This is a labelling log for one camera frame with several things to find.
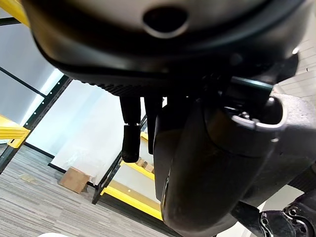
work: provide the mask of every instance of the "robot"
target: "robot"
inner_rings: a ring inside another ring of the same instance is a hole
[[[256,208],[316,160],[314,107],[272,93],[295,75],[312,0],[22,4],[47,61],[120,97],[125,162],[139,157],[144,97],[166,225],[184,237],[236,221],[258,237],[315,236],[313,190],[284,210]]]

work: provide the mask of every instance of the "white wall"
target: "white wall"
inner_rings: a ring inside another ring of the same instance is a hole
[[[65,143],[82,128],[93,106],[104,94],[106,92],[101,88],[77,80],[72,81],[27,142],[54,156],[57,155]]]
[[[101,91],[96,102],[89,104],[91,109],[82,124],[76,126],[73,136],[66,139],[52,161],[65,170],[70,166],[78,168],[95,177],[92,182],[96,184],[121,151],[124,129],[119,98]]]
[[[0,17],[9,17],[0,8]],[[0,27],[0,66],[40,90],[54,70],[22,25]],[[36,94],[0,72],[0,114],[20,123]]]

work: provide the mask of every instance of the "hole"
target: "hole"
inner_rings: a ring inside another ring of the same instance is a hole
[[[290,210],[290,215],[295,216],[296,215],[296,210],[294,210],[294,209]]]
[[[164,6],[147,11],[143,16],[144,30],[157,38],[172,38],[186,30],[188,14],[185,10]]]
[[[301,232],[306,233],[306,228],[305,228],[305,227],[302,226],[302,227],[300,228],[300,230],[301,230]]]

